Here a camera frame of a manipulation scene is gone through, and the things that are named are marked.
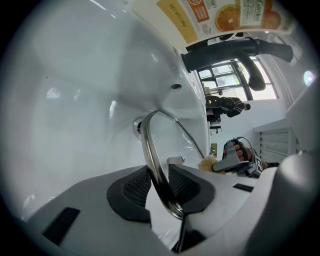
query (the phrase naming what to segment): black rubber seal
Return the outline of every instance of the black rubber seal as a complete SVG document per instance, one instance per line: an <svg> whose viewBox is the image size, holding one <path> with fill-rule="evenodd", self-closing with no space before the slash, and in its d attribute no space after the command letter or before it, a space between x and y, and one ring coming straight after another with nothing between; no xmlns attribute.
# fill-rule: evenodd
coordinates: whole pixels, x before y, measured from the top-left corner
<svg viewBox="0 0 320 256"><path fill-rule="evenodd" d="M151 224L150 212L145 208L150 188L150 174L148 167L144 166L112 183L106 197L121 218Z"/></svg>
<svg viewBox="0 0 320 256"><path fill-rule="evenodd" d="M169 185L184 214L202 212L215 197L211 183L174 164L169 164Z"/></svg>

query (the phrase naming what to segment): black handle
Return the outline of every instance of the black handle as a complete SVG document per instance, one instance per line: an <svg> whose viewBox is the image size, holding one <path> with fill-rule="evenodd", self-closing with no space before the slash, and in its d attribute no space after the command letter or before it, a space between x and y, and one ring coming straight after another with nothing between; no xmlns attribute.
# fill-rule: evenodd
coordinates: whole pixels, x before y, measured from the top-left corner
<svg viewBox="0 0 320 256"><path fill-rule="evenodd" d="M254 61L240 49L235 51L235 56L250 75L249 87L254 91L263 91L266 88L265 80Z"/></svg>
<svg viewBox="0 0 320 256"><path fill-rule="evenodd" d="M258 55L269 54L272 56L276 56L279 59L282 59L288 63L290 63L294 58L294 51L290 45L275 42L267 42L260 39L254 39L254 41L257 43L258 46Z"/></svg>

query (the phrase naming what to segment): orange fruit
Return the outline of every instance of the orange fruit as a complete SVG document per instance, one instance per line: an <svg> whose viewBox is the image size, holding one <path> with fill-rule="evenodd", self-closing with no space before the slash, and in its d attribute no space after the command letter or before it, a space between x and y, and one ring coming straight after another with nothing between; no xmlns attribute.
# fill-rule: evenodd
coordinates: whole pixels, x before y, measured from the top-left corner
<svg viewBox="0 0 320 256"><path fill-rule="evenodd" d="M262 18L262 28L276 30L281 24L281 17L276 11L266 12Z"/></svg>
<svg viewBox="0 0 320 256"><path fill-rule="evenodd" d="M271 12L272 9L272 0L265 0L264 2L264 13Z"/></svg>
<svg viewBox="0 0 320 256"><path fill-rule="evenodd" d="M239 27L237 6L229 4L221 8L216 14L214 23L222 32L237 30Z"/></svg>

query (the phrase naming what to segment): white panel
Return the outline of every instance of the white panel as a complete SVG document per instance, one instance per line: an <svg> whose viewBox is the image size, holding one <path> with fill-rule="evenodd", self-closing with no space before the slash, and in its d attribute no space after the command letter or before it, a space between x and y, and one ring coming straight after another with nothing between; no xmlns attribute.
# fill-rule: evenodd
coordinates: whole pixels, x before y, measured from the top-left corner
<svg viewBox="0 0 320 256"><path fill-rule="evenodd" d="M261 149L277 152L282 155L288 155L288 144L281 142L261 142Z"/></svg>
<svg viewBox="0 0 320 256"><path fill-rule="evenodd" d="M283 129L283 128L287 128L287 127L290 127L290 124L286 118L283 118L278 121L269 122L269 123L261 125L261 126L256 126L253 128L253 130L255 133L259 133L259 132L265 132L265 131L270 131L270 130Z"/></svg>
<svg viewBox="0 0 320 256"><path fill-rule="evenodd" d="M281 134L281 133L288 133L288 128L277 129L277 130L262 131L262 132L261 132L261 135L266 135L266 134Z"/></svg>
<svg viewBox="0 0 320 256"><path fill-rule="evenodd" d="M284 155L273 153L263 149L261 149L260 156L261 156L261 160L269 163L273 163L273 162L281 163L286 158L286 156Z"/></svg>
<svg viewBox="0 0 320 256"><path fill-rule="evenodd" d="M261 142L288 143L288 133L261 134Z"/></svg>

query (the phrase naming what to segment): black slot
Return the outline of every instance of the black slot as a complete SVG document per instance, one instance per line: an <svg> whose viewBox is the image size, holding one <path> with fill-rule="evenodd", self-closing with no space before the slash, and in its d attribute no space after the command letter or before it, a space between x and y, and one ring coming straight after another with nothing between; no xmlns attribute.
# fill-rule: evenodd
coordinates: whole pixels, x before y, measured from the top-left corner
<svg viewBox="0 0 320 256"><path fill-rule="evenodd" d="M247 191L247 192L252 192L252 190L254 190L253 186L243 185L243 184L239 184L239 183L235 184L233 187L235 189L243 190L243 191Z"/></svg>
<svg viewBox="0 0 320 256"><path fill-rule="evenodd" d="M42 233L44 237L57 246L61 243L71 225L77 218L80 210L66 207Z"/></svg>

